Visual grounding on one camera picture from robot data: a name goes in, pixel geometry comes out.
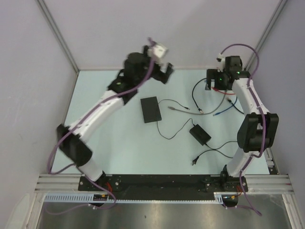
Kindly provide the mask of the black network switch box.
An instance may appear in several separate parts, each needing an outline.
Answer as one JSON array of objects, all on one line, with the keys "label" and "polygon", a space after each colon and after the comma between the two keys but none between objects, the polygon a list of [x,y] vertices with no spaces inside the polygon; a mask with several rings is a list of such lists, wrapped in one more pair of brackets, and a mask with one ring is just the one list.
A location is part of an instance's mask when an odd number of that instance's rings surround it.
[{"label": "black network switch box", "polygon": [[158,100],[156,96],[140,99],[144,123],[158,122],[162,120]]}]

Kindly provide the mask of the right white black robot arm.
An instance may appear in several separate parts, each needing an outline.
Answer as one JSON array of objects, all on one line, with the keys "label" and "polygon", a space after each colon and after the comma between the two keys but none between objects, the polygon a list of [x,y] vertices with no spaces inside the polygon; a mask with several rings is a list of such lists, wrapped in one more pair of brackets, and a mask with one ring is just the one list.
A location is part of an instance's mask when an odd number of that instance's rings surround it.
[{"label": "right white black robot arm", "polygon": [[279,123],[277,114],[271,113],[259,98],[252,76],[243,70],[240,56],[217,56],[218,67],[207,70],[207,89],[232,91],[240,102],[244,120],[237,132],[238,149],[232,160],[225,165],[226,176],[220,179],[224,191],[237,186],[235,177],[241,178],[255,158],[273,145]]}]

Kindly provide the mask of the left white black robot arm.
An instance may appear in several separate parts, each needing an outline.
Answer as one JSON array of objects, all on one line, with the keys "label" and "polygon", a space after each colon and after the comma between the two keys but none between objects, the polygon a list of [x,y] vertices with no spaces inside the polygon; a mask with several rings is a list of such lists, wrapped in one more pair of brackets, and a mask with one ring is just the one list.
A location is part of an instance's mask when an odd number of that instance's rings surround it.
[{"label": "left white black robot arm", "polygon": [[142,52],[128,54],[123,68],[93,108],[71,125],[60,124],[57,127],[58,143],[55,149],[60,149],[89,178],[88,184],[94,190],[104,188],[104,171],[93,158],[93,152],[86,143],[98,127],[125,106],[150,78],[163,84],[168,82],[174,72],[173,65],[168,63],[166,71],[161,70],[163,58],[167,53],[167,47],[153,42],[151,45],[145,45]]}]

